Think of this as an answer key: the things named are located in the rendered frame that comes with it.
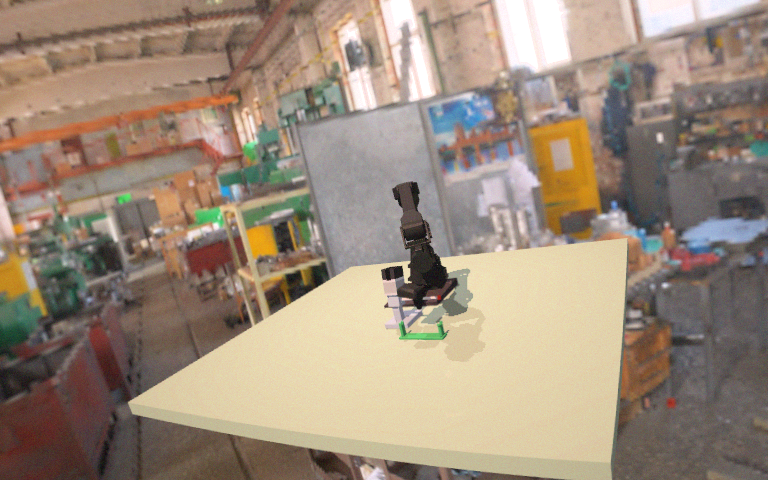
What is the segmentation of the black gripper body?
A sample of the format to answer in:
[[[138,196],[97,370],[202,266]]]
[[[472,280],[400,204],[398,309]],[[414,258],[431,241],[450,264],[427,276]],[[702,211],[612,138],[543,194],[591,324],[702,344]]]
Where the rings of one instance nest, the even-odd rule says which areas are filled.
[[[399,289],[397,289],[397,296],[411,300],[417,300],[421,297],[421,294],[425,291],[425,287],[427,287],[429,283],[427,285],[423,285],[424,273],[415,271],[412,267],[411,260],[408,264],[408,268],[410,268],[410,277],[408,277],[408,281],[412,282],[412,284],[405,283],[402,285]]]

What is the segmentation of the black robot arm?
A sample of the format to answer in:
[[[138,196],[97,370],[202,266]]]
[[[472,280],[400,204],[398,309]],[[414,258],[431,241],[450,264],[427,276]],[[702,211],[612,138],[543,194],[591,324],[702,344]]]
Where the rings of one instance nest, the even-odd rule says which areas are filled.
[[[419,273],[424,273],[423,285],[428,283],[433,285],[430,290],[443,289],[449,273],[447,273],[447,268],[442,266],[440,257],[434,253],[433,247],[429,244],[432,243],[429,223],[423,220],[417,209],[418,194],[420,194],[417,182],[398,184],[392,191],[395,200],[398,200],[399,206],[403,209],[404,215],[401,218],[400,231],[405,250],[410,249],[413,269]],[[425,237],[427,235],[429,239]],[[406,245],[405,238],[406,241],[413,241],[407,242]]]

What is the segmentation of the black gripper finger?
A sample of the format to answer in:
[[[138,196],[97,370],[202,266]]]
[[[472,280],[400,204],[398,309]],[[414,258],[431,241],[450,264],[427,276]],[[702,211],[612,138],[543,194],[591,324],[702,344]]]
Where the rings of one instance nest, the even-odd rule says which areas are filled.
[[[430,285],[430,284],[429,284],[427,287],[425,287],[425,290],[426,290],[426,291],[429,291],[429,290],[430,290],[432,287],[433,287],[433,285]],[[427,293],[426,293],[426,294],[427,294]],[[424,294],[424,295],[423,295],[423,297],[426,297],[426,294]],[[423,300],[423,302],[422,302],[422,307],[423,307],[424,301],[425,301],[425,300]]]
[[[421,297],[420,297],[420,298],[418,298],[417,300],[413,300],[413,302],[414,302],[414,304],[415,304],[415,306],[416,306],[417,310],[421,310],[421,308],[422,308],[422,302],[423,302],[423,295],[424,295],[424,294],[426,294],[427,292],[428,292],[428,291],[426,291],[426,290],[425,290],[425,291],[424,291],[424,292],[421,294]]]

